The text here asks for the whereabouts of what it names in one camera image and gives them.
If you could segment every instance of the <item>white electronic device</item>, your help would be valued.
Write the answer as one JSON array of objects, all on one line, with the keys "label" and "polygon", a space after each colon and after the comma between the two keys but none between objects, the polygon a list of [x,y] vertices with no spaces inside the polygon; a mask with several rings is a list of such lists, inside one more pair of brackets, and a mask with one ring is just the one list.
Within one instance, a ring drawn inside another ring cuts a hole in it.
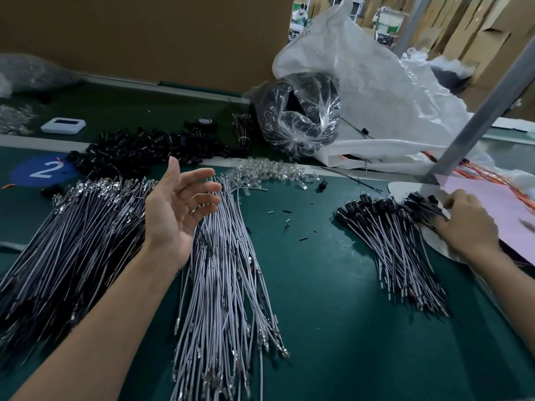
[{"label": "white electronic device", "polygon": [[41,127],[47,134],[66,134],[74,135],[86,126],[84,120],[75,120],[73,118],[52,118]]}]

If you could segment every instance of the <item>device display screen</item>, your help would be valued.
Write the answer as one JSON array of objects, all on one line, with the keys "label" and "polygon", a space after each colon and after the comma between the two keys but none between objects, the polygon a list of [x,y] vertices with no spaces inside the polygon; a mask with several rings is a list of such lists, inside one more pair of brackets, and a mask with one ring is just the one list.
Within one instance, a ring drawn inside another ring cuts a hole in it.
[{"label": "device display screen", "polygon": [[68,120],[56,120],[54,123],[57,124],[70,124],[70,125],[76,125],[79,121],[68,121]]}]

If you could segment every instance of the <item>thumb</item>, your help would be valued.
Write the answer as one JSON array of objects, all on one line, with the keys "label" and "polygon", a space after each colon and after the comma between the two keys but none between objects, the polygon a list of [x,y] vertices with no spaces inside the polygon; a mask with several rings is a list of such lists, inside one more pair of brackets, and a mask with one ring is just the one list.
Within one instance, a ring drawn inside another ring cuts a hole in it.
[{"label": "thumb", "polygon": [[167,164],[167,171],[163,175],[162,179],[158,183],[161,185],[165,192],[171,194],[174,192],[175,186],[180,180],[180,165],[177,158],[169,156],[169,163]]},{"label": "thumb", "polygon": [[446,232],[446,228],[448,227],[448,222],[440,215],[437,215],[434,218],[433,224],[439,235],[442,235],[444,232]]}]

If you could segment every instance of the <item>forearm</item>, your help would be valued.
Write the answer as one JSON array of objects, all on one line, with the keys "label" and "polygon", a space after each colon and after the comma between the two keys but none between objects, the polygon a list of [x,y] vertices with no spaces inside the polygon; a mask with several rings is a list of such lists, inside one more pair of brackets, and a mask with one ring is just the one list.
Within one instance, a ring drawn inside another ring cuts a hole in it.
[{"label": "forearm", "polygon": [[177,271],[170,262],[142,249],[12,401],[116,400]]},{"label": "forearm", "polygon": [[499,251],[478,253],[469,260],[535,356],[535,280]]}]

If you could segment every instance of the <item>hand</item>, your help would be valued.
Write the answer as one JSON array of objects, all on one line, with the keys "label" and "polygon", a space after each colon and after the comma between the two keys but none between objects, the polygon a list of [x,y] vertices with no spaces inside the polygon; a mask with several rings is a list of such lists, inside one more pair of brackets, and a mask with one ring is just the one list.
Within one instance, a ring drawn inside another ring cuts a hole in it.
[{"label": "hand", "polygon": [[181,174],[177,159],[169,157],[167,171],[145,200],[144,250],[167,256],[179,269],[186,264],[195,226],[217,211],[220,202],[217,195],[207,193],[221,191],[221,184],[199,182],[214,174],[210,168]]},{"label": "hand", "polygon": [[450,220],[437,217],[434,224],[440,237],[453,250],[467,259],[480,253],[501,251],[498,227],[475,195],[455,190],[444,207],[450,209]]}]

